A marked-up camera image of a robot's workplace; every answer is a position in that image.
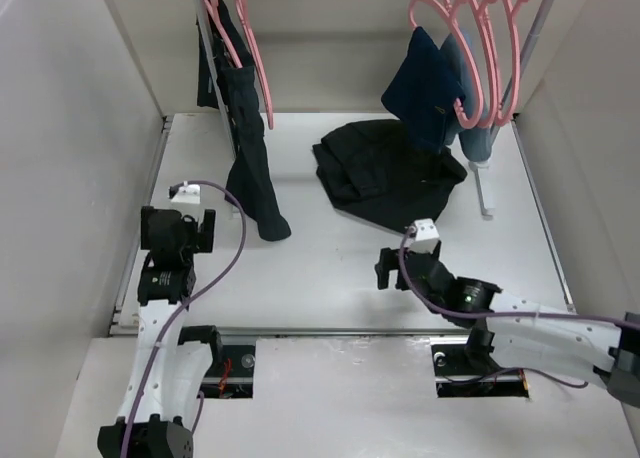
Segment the black trousers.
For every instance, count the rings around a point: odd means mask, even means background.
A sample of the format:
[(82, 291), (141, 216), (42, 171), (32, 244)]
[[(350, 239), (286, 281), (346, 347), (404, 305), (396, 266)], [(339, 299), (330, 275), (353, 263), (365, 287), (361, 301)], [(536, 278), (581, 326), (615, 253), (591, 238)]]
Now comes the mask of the black trousers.
[(418, 150), (397, 120), (347, 123), (312, 147), (332, 206), (403, 233), (419, 219), (437, 220), (467, 172), (448, 149)]

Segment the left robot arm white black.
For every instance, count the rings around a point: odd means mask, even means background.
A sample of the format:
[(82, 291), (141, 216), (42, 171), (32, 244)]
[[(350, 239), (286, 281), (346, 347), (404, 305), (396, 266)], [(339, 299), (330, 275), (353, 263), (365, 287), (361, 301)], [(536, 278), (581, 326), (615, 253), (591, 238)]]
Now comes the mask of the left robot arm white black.
[(141, 210), (146, 256), (137, 288), (139, 331), (123, 402), (100, 428), (104, 457), (191, 457), (202, 413), (205, 375), (223, 365), (213, 325), (187, 327), (196, 282), (194, 257), (213, 250), (216, 213), (201, 219), (173, 209)]

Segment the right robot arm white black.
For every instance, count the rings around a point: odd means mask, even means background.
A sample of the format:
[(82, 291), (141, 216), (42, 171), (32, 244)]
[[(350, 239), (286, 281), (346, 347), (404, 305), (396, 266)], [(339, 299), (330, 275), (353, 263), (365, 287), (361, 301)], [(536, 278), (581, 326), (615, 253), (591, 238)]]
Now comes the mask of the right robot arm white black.
[(439, 252), (383, 248), (377, 286), (412, 292), (433, 314), (469, 332), (465, 365), (478, 376), (536, 370), (604, 389), (639, 405), (639, 316), (563, 312), (506, 293), (494, 283), (452, 274)]

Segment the dark trousers hanging left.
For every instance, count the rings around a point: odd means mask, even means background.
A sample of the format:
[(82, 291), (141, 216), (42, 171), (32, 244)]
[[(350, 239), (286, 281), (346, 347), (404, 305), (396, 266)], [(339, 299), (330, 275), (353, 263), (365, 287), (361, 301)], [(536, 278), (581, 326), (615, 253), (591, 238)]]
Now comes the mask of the dark trousers hanging left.
[(235, 68), (225, 55), (222, 39), (214, 27), (211, 30), (217, 84), (228, 109), (236, 152), (226, 189), (257, 223), (261, 239), (270, 242), (284, 240), (291, 235), (291, 229), (280, 213), (269, 173), (264, 123), (255, 89), (254, 60), (246, 47), (247, 55), (242, 58), (245, 64), (240, 69)]

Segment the navy blue trousers hanging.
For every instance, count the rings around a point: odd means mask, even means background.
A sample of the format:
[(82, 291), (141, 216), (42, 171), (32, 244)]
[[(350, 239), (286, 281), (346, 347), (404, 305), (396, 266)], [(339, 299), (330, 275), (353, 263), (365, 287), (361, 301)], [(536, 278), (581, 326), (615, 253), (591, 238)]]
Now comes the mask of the navy blue trousers hanging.
[(454, 103), (464, 98), (440, 49), (422, 27), (416, 27), (403, 62), (382, 94), (385, 109), (405, 125), (414, 148), (438, 153), (455, 115)]

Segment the pink hanger far left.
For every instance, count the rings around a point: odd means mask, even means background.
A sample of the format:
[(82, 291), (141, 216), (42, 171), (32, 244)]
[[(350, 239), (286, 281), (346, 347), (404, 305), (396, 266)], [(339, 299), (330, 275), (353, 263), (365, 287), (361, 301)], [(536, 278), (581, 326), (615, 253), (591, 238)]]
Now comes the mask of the pink hanger far left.
[(204, 0), (209, 17), (214, 24), (214, 31), (222, 39), (224, 49), (231, 58), (231, 63), (237, 69), (243, 67), (242, 60), (247, 55), (244, 41), (236, 29), (228, 8), (223, 0)]

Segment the pink hanger with navy trousers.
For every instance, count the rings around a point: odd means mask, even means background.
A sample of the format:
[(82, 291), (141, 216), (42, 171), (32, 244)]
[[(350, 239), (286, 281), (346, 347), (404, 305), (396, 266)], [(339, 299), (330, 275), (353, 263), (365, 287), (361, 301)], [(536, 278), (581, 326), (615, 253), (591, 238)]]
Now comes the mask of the pink hanger with navy trousers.
[(418, 26), (415, 18), (415, 8), (418, 4), (430, 6), (449, 29), (449, 35), (442, 43), (440, 51), (462, 89), (454, 100), (453, 111), (461, 129), (473, 129), (478, 126), (485, 112), (484, 93), (469, 40), (457, 20), (459, 8), (462, 5), (471, 5), (472, 0), (410, 0), (408, 19), (413, 28)]

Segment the pink empty hanger right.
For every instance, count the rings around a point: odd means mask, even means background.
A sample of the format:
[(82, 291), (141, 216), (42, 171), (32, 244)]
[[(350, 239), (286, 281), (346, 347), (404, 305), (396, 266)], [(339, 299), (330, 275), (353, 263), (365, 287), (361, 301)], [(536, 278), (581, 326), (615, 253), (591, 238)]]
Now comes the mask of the pink empty hanger right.
[[(487, 116), (481, 118), (478, 122), (478, 126), (481, 128), (488, 128), (493, 125), (503, 126), (512, 118), (515, 111), (521, 79), (521, 48), (516, 18), (521, 7), (529, 1), (530, 0), (481, 0), (478, 6), (477, 11), (479, 12), (483, 32), (483, 49), (489, 53), (486, 63), (490, 101)], [(496, 2), (501, 2), (504, 8), (511, 49), (511, 92), (510, 97), (502, 103), (499, 103), (498, 100), (498, 93), (502, 90), (499, 54), (488, 12), (488, 6)]]

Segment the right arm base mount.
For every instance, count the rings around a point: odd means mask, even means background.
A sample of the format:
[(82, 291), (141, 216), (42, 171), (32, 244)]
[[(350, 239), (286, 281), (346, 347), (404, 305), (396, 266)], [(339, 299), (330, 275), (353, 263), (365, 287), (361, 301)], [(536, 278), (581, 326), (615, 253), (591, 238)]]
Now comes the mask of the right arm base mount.
[(431, 346), (436, 393), (439, 398), (528, 398), (524, 373), (505, 371), (491, 360), (471, 358), (463, 343)]

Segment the white clothes rack frame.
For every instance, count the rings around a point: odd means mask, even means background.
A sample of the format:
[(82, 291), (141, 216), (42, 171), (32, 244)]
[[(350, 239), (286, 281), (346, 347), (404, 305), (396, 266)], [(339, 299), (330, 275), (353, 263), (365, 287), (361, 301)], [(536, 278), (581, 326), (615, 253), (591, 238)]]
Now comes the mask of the white clothes rack frame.
[[(205, 53), (205, 61), (208, 73), (203, 76), (199, 80), (198, 85), (198, 103), (201, 106), (212, 106), (220, 111), (224, 111), (226, 109), (226, 105), (221, 96), (221, 91), (217, 84), (217, 73), (216, 66), (214, 63), (214, 53), (213, 53), (213, 33), (211, 28), (214, 27), (212, 19), (209, 17), (207, 9), (205, 7), (204, 0), (195, 0), (198, 8), (199, 15), (197, 17), (197, 25), (199, 27), (199, 37), (201, 42), (201, 48)], [(248, 43), (246, 37), (242, 38), (248, 51)], [(526, 66), (526, 63), (529, 60), (529, 56), (531, 51), (535, 46), (535, 37), (528, 36), (525, 41), (520, 40), (520, 48), (521, 48), (521, 73)], [(260, 88), (260, 83), (255, 70), (255, 89)], [(510, 97), (511, 92), (511, 81), (507, 88), (503, 88), (498, 93), (499, 103), (504, 102), (507, 98)], [(484, 103), (485, 103), (485, 112), (483, 114), (483, 118), (485, 118), (488, 114), (488, 105), (489, 105), (489, 95), (484, 95)], [(458, 124), (456, 115), (451, 117), (450, 124)]]

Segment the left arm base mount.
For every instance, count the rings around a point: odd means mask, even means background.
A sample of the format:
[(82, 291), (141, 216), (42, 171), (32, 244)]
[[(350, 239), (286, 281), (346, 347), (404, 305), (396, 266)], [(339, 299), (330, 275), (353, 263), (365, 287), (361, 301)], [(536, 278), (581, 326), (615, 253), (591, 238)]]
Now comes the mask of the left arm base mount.
[(222, 353), (205, 374), (200, 390), (206, 399), (251, 399), (256, 369), (256, 339), (223, 336)]

